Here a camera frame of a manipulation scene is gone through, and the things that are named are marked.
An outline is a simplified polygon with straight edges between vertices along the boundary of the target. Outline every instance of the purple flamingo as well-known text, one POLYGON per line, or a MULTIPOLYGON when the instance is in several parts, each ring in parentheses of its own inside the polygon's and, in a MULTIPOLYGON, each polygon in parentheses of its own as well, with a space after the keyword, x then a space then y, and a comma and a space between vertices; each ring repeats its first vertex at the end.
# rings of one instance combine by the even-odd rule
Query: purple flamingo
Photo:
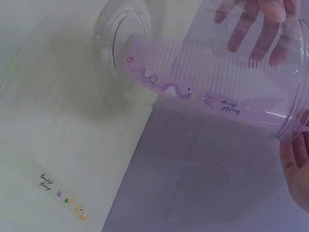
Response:
POLYGON ((203 100, 203 101, 205 102, 205 104, 208 105, 211 109, 214 108, 213 102, 216 102, 216 100, 215 100, 212 96, 210 96, 210 95, 208 95, 208 94, 206 94, 206 93, 203 93, 202 100, 203 100))
POLYGON ((129 67, 129 69, 133 72, 140 72, 142 78, 149 81, 152 84, 155 84, 159 81, 159 78, 157 75, 154 75, 151 71, 148 71, 145 68, 135 69, 135 68, 129 67))
POLYGON ((175 83, 167 83, 160 87, 160 90, 162 92, 165 92, 169 95, 175 96, 175 97, 180 97, 181 99, 190 99, 194 97, 191 88, 188 88, 188 93, 182 94, 181 90, 179 89, 178 85, 175 83))

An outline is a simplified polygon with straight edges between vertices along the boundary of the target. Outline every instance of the orange cartoon character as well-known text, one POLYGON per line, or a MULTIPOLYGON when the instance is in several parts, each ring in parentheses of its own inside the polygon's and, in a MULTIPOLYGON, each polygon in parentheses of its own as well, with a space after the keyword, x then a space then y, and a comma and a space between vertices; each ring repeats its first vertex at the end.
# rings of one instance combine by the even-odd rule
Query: orange cartoon character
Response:
POLYGON ((75 207, 75 212, 77 213, 78 217, 80 218, 80 220, 85 220, 88 217, 88 213, 85 211, 85 209, 78 205, 75 207))

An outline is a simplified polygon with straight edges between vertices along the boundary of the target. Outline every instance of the gray surface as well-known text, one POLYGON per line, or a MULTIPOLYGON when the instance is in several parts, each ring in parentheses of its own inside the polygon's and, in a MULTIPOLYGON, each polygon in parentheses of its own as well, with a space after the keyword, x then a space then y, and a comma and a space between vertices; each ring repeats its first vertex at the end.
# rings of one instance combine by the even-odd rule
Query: gray surface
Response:
POLYGON ((156 108, 104 232, 303 232, 278 142, 214 118, 156 108))

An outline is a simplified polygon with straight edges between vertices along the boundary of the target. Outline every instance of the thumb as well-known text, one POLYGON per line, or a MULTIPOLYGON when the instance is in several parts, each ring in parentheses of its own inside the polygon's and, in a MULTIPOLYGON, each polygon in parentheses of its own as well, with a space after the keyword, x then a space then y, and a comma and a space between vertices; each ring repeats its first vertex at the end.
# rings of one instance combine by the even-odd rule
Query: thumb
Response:
POLYGON ((282 23, 286 19, 283 0, 259 0, 264 15, 275 23, 282 23))

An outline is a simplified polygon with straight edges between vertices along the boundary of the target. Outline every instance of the transparent container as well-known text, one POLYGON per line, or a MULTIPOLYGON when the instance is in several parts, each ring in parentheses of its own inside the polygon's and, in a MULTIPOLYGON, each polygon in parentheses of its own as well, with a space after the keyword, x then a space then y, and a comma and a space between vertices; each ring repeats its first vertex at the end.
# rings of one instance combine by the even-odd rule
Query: transparent container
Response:
POLYGON ((93 39, 104 98, 186 105, 280 140, 309 131, 306 22, 271 22, 257 1, 222 2, 109 1, 93 39))

